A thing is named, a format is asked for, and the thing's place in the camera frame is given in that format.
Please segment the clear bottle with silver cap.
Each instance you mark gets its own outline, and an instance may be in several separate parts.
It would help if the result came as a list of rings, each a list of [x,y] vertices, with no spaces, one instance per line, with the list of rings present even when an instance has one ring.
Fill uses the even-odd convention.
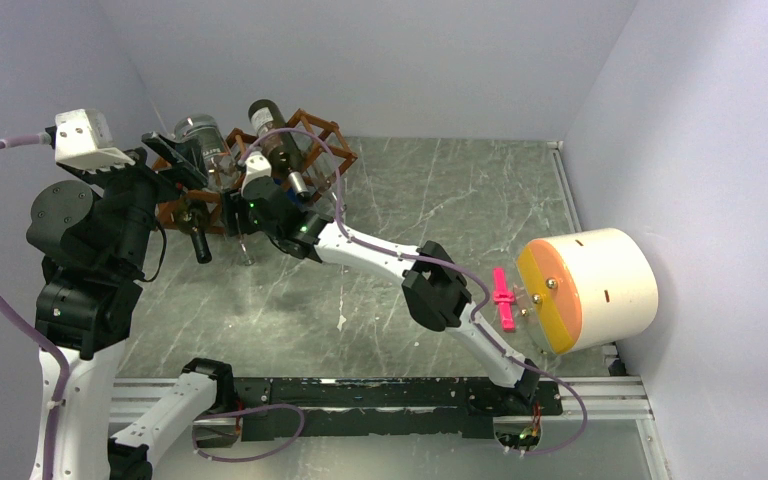
[[[197,139],[208,175],[208,190],[221,192],[233,186],[239,177],[234,156],[216,119],[208,114],[193,114],[174,127],[179,140]]]

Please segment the olive wine bottle black top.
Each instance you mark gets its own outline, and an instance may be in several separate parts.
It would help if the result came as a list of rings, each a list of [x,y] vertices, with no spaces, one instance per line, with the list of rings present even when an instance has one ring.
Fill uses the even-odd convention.
[[[278,105],[269,99],[257,100],[250,105],[248,116],[273,172],[289,183],[300,202],[308,203],[312,194],[302,176],[304,158],[296,141],[288,132],[269,135],[269,132],[287,126]]]

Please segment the dark green wine bottle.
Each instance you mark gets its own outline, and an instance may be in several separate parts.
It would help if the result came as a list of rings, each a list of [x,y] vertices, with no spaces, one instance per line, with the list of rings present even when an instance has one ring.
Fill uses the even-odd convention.
[[[207,264],[212,261],[212,254],[206,238],[210,226],[207,206],[203,202],[193,201],[183,205],[175,214],[178,229],[189,236],[196,261]]]

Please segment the blue square Blue Dash bottle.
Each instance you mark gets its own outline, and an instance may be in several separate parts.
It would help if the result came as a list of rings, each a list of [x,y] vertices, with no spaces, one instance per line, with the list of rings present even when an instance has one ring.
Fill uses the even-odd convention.
[[[280,186],[284,192],[296,192],[296,180],[297,180],[297,174],[296,172],[291,172],[288,176],[279,178],[278,176],[273,177],[273,181],[276,185]]]

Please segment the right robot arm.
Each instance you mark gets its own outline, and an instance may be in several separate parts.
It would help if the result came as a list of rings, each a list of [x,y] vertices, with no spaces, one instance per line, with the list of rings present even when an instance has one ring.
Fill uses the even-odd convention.
[[[440,244],[387,243],[302,209],[265,179],[249,184],[247,191],[247,197],[238,190],[221,196],[228,233],[262,232],[294,258],[354,268],[399,286],[411,318],[457,340],[499,388],[500,402],[508,412],[522,414],[536,403],[540,379],[536,366],[487,322],[481,313],[484,303],[475,301],[468,289],[467,271]]]

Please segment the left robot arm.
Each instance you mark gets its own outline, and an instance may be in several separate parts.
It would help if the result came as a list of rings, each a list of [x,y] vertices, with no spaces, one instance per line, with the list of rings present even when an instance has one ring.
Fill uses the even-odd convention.
[[[109,412],[132,314],[148,278],[144,261],[155,208],[207,183],[198,139],[155,132],[122,151],[87,127],[47,131],[70,179],[31,207],[27,241],[43,255],[35,329],[44,391],[37,479],[149,479],[176,438],[201,414],[239,403],[230,365],[196,358],[135,422],[110,433]]]

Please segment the brown wooden wine rack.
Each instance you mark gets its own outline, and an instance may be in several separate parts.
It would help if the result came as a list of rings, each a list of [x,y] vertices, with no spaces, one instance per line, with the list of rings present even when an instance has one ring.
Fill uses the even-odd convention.
[[[358,155],[348,145],[336,122],[325,120],[299,108],[286,121],[286,124],[290,128],[301,127],[307,133],[313,133],[317,139],[325,142],[337,161],[337,169],[340,174],[344,174],[358,160]],[[233,129],[226,136],[227,145],[232,149],[238,149],[238,152],[234,154],[234,159],[239,159],[245,148],[249,147],[255,140],[254,135],[245,133],[239,128]],[[318,183],[325,183],[330,186],[336,175],[333,172],[324,173],[324,165],[319,161],[319,158],[325,153],[325,150],[315,141],[311,141],[310,147],[300,148],[300,150],[303,152],[305,166],[303,177],[307,185],[314,186]],[[208,234],[225,234],[225,229],[220,221],[223,213],[220,192],[207,189],[189,190],[178,200],[161,203],[157,208],[157,214],[162,227],[178,230],[179,227],[175,223],[178,213],[183,213],[184,208],[192,201],[204,202],[207,205],[208,225],[206,232]]]

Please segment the pink plastic piece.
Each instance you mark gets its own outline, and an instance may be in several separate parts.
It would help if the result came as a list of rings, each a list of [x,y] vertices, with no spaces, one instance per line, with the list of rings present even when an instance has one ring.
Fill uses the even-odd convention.
[[[493,269],[493,302],[499,315],[499,323],[504,332],[516,331],[513,306],[516,303],[515,293],[508,288],[506,274],[503,268]]]

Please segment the white cylinder with orange lid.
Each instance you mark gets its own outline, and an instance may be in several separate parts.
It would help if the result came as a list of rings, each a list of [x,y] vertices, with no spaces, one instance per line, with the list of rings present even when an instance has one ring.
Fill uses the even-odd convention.
[[[655,319],[654,272],[625,232],[604,228],[533,239],[516,260],[525,326],[543,351],[564,355],[642,333]]]

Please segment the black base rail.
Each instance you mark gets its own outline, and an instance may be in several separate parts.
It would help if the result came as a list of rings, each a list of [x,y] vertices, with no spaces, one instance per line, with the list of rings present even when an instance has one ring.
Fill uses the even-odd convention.
[[[196,358],[185,373],[217,383],[211,413],[245,410],[229,422],[241,441],[303,437],[459,434],[492,439],[499,417],[536,418],[562,412],[556,383],[527,374],[527,393],[485,377],[367,379],[236,377],[230,365]]]

